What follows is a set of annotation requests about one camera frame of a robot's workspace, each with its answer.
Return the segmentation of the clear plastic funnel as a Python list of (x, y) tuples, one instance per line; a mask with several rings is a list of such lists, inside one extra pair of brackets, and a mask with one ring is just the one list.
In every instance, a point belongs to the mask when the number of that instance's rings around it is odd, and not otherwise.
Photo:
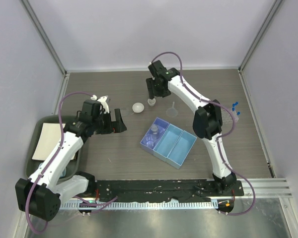
[(170, 118), (174, 118), (178, 115), (178, 111), (175, 109), (175, 102), (172, 102), (172, 106), (166, 110), (166, 115)]

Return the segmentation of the clear test tube rack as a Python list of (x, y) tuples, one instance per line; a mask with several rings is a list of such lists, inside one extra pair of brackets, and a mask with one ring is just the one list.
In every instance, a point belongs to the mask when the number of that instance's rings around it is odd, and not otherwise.
[(236, 115), (237, 111), (232, 111), (232, 109), (229, 109), (229, 111), (233, 115), (233, 117), (231, 117), (229, 112), (227, 112), (224, 109), (221, 109), (223, 124), (229, 124), (233, 121), (238, 122), (239, 120), (239, 117)]

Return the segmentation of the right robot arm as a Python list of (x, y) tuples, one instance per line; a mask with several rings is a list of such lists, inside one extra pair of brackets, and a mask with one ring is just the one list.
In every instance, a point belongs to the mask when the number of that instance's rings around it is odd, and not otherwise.
[(204, 142), (209, 153), (215, 192), (221, 196), (227, 195), (237, 178), (223, 145), (223, 118), (219, 101), (204, 97), (184, 79), (180, 71), (167, 69), (159, 60), (152, 62), (148, 69), (152, 75), (146, 79), (150, 100), (173, 93), (194, 113), (193, 131)]

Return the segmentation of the small glass beaker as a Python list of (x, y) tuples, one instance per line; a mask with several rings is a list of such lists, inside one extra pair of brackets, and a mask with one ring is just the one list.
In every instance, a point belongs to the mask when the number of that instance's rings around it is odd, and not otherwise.
[(157, 141), (156, 135), (148, 134), (144, 137), (143, 144), (146, 147), (153, 149), (155, 147), (156, 141)]

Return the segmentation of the white evaporating dish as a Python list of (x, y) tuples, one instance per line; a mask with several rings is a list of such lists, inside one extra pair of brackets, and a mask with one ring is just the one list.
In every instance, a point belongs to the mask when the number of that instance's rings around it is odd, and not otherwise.
[(136, 114), (143, 112), (144, 111), (144, 108), (145, 108), (144, 105), (142, 103), (139, 103), (139, 102), (134, 103), (132, 105), (132, 110)]

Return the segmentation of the white ceramic crucible cup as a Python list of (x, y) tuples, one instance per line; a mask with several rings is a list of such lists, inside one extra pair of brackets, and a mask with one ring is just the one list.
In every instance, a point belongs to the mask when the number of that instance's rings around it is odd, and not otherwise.
[(150, 107), (153, 107), (155, 104), (156, 104), (156, 99), (155, 99), (155, 98), (153, 98), (153, 99), (148, 99), (148, 105), (149, 105)]

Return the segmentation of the blue compartment organizer tray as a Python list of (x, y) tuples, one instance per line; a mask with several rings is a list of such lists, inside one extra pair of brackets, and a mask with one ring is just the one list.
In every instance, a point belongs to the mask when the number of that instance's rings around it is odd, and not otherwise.
[[(150, 128), (153, 124), (159, 126), (160, 137), (157, 138), (155, 147), (151, 149), (143, 144), (143, 139), (146, 135), (152, 134)], [(156, 118), (152, 125), (140, 141), (141, 148), (174, 168), (179, 169), (186, 160), (197, 137), (161, 118)]]

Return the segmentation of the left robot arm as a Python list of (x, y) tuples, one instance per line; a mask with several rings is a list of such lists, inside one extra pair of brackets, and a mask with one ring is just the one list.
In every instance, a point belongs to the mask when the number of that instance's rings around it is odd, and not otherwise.
[(18, 208), (46, 222), (51, 221), (60, 206), (72, 197), (82, 194), (90, 198), (95, 194), (95, 177), (76, 172), (70, 179), (59, 182), (71, 158), (94, 134), (126, 131), (120, 109), (115, 109), (115, 120), (104, 100), (86, 100), (80, 113), (64, 125), (55, 148), (43, 164), (28, 178), (15, 184)]

